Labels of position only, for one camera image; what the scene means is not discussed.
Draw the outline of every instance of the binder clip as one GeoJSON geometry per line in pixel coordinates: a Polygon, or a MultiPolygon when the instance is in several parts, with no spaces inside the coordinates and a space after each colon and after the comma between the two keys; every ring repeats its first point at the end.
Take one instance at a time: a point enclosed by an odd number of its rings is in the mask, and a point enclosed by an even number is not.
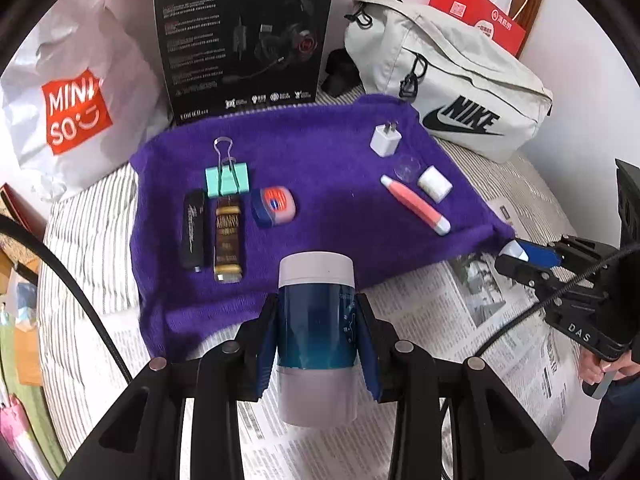
{"type": "Polygon", "coordinates": [[[244,162],[236,162],[231,156],[231,147],[234,142],[229,137],[218,137],[213,141],[213,149],[218,154],[218,166],[207,168],[207,195],[209,198],[247,193],[249,191],[249,173],[244,162]],[[218,145],[220,142],[228,142],[226,157],[222,157],[218,145]]]}

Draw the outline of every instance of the headset box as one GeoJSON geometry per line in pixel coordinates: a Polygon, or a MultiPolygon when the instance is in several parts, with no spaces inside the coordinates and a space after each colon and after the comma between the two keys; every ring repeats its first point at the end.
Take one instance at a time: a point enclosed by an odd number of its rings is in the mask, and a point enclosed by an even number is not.
{"type": "Polygon", "coordinates": [[[331,0],[154,0],[178,124],[312,102],[331,0]]]}

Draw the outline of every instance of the headphones image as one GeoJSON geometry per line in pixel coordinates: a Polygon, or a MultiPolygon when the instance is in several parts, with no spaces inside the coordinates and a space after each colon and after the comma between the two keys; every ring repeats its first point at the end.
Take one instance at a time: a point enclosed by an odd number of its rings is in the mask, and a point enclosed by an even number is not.
{"type": "MultiPolygon", "coordinates": [[[[310,0],[279,0],[273,7],[268,7],[260,20],[254,48],[254,56],[262,68],[249,75],[225,75],[222,82],[231,84],[252,79],[269,70],[283,70],[311,59],[318,47],[313,13],[310,0]]],[[[242,24],[241,16],[234,29],[233,50],[238,53],[238,59],[246,50],[246,26],[242,24]]]]}

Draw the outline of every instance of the screw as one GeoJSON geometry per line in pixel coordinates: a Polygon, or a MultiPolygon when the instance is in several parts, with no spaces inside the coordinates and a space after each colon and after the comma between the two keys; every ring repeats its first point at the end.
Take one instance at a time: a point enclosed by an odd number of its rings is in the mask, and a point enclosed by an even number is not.
{"type": "Polygon", "coordinates": [[[407,341],[405,339],[401,339],[400,341],[396,342],[394,346],[396,350],[401,354],[410,354],[414,351],[414,344],[411,341],[407,341]]]}
{"type": "Polygon", "coordinates": [[[484,361],[479,357],[470,357],[466,362],[466,365],[476,372],[484,370],[484,361]]]}
{"type": "Polygon", "coordinates": [[[240,349],[240,343],[238,341],[225,341],[222,343],[222,351],[225,354],[235,354],[240,349]]]}
{"type": "Polygon", "coordinates": [[[166,366],[166,359],[164,357],[154,357],[149,361],[149,368],[155,372],[159,372],[166,366]]]}

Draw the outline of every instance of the purple towel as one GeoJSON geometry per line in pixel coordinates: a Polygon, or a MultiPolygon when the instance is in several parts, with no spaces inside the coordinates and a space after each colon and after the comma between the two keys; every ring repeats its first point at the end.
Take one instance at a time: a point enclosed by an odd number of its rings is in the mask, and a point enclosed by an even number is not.
{"type": "Polygon", "coordinates": [[[130,162],[140,177],[131,257],[140,332],[152,356],[183,359],[211,333],[255,317],[265,295],[277,290],[278,264],[288,254],[346,254],[362,289],[460,254],[499,250],[513,237],[420,125],[416,111],[388,96],[187,124],[151,140],[130,162]],[[369,142],[375,126],[386,121],[398,123],[402,141],[395,156],[380,158],[369,142]],[[213,141],[219,136],[234,140],[232,155],[247,163],[252,189],[288,187],[298,208],[291,223],[264,230],[243,196],[244,278],[232,285],[216,283],[211,267],[183,270],[178,257],[184,196],[206,187],[204,171],[218,163],[213,141]],[[382,174],[395,177],[401,153],[416,156],[423,169],[433,164],[453,184],[436,206],[451,223],[449,235],[438,236],[380,184],[382,174]]]}

